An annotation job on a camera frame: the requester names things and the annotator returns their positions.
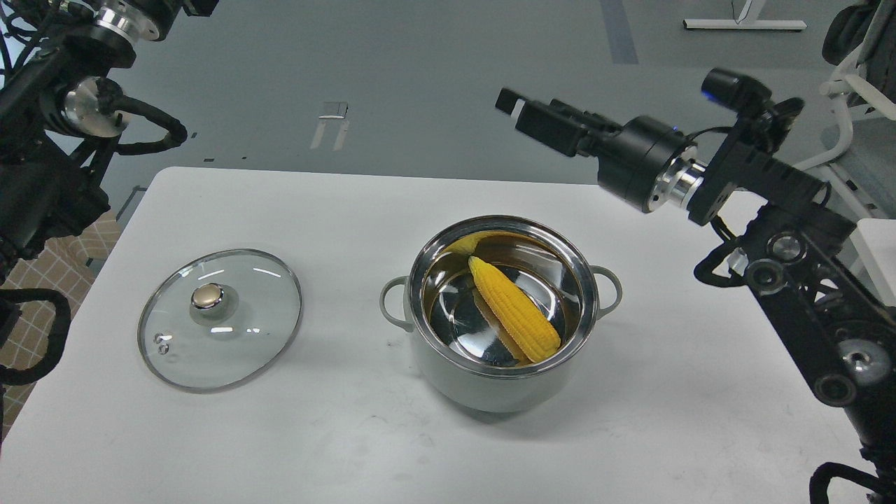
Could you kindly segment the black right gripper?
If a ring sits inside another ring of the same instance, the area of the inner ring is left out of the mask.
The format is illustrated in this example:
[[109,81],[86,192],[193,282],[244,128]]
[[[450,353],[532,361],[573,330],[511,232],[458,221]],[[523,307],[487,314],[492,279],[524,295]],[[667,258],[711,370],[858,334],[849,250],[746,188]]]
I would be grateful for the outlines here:
[[666,199],[662,176],[694,142],[678,129],[651,117],[620,125],[553,99],[545,103],[502,88],[496,109],[514,128],[552,150],[573,158],[598,160],[598,184],[644,214]]

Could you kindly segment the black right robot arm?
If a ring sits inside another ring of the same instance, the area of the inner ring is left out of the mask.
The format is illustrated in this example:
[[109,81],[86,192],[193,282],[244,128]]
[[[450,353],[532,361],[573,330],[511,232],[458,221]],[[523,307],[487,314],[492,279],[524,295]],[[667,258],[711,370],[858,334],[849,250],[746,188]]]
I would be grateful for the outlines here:
[[721,243],[695,265],[695,278],[748,287],[815,398],[847,414],[876,469],[823,463],[809,500],[828,502],[839,478],[867,489],[871,503],[893,503],[894,309],[839,261],[857,226],[828,207],[831,185],[775,158],[804,100],[775,102],[765,84],[724,68],[710,70],[701,91],[736,115],[717,129],[725,138],[707,163],[697,157],[697,134],[646,115],[621,125],[509,88],[495,106],[544,146],[596,158],[599,186],[641,213],[672,203],[713,227]]

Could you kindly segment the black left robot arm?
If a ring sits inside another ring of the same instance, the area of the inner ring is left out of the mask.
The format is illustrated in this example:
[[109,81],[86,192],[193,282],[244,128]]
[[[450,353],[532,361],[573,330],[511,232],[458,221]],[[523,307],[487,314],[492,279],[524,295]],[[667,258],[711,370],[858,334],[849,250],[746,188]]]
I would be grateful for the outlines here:
[[109,77],[139,41],[166,39],[179,16],[215,1],[3,1],[2,281],[48,240],[81,235],[109,210],[102,181],[116,155],[167,152],[188,128]]

